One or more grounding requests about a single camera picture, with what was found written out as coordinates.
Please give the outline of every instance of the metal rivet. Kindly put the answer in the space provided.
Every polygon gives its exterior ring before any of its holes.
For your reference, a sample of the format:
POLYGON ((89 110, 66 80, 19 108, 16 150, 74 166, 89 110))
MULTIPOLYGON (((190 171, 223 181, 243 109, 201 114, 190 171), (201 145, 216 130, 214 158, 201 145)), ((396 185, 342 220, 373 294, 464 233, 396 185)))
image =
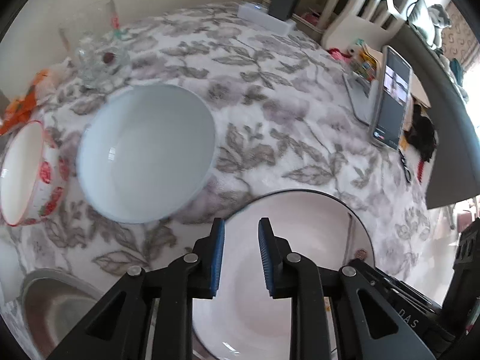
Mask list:
POLYGON ((127 273, 129 276, 139 276, 142 273, 142 268, 138 265, 128 267, 127 273))
POLYGON ((300 261, 300 255, 298 253, 289 253, 286 257, 291 263, 298 263, 300 261))
POLYGON ((351 278, 352 276, 355 276, 357 271, 355 270, 354 267, 352 266, 344 266, 342 268, 342 273, 345 275, 345 276, 348 276, 349 278, 351 278))
POLYGON ((198 256, 195 253, 189 253, 183 256, 183 261, 186 263, 196 263, 198 256))

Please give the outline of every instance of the drinking glass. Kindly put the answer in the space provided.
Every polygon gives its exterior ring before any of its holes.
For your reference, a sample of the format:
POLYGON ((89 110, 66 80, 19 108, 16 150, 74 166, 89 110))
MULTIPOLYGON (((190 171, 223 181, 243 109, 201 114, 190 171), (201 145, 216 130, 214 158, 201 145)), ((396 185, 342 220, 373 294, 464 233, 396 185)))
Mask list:
POLYGON ((113 0, 95 2, 64 20, 60 37, 87 88, 108 90, 129 74, 113 0))

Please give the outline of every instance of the metal bowl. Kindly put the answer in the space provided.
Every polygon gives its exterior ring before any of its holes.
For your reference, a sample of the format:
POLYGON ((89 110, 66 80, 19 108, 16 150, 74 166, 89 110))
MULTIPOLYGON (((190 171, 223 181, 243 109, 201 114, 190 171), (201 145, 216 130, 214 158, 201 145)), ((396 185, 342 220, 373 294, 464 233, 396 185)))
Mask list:
POLYGON ((33 343, 45 358, 102 297, 69 274, 39 269, 22 284, 22 313, 33 343))

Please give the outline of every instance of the white chair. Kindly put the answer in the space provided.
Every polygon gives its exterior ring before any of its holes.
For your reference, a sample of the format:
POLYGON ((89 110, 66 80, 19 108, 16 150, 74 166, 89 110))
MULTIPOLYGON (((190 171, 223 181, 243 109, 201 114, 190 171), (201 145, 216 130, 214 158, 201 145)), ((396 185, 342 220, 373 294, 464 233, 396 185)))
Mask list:
POLYGON ((407 20, 407 9, 417 0, 349 0, 322 37, 326 50, 344 51, 357 39, 380 50, 407 20))

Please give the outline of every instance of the table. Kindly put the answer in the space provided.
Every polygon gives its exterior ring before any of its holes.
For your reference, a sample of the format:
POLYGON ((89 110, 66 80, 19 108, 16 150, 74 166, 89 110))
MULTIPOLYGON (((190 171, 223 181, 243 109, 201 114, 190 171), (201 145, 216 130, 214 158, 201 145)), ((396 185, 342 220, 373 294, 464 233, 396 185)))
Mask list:
MULTIPOLYGON (((404 279, 430 235, 424 196, 407 184, 398 153, 369 143, 352 114, 342 66, 296 31, 288 37, 236 17, 237 4, 210 4, 149 17, 122 28, 131 77, 111 88, 163 81, 200 95, 214 116, 218 159, 199 195, 170 218, 124 225, 86 202, 75 173, 81 134, 109 97, 87 90, 68 62, 67 78, 36 117, 71 164, 68 193, 39 225, 0 227, 24 274, 53 268, 107 291, 131 265, 166 266, 252 199, 289 188, 338 197, 363 221, 376 265, 404 279)), ((17 300, 1 315, 38 358, 17 300)))

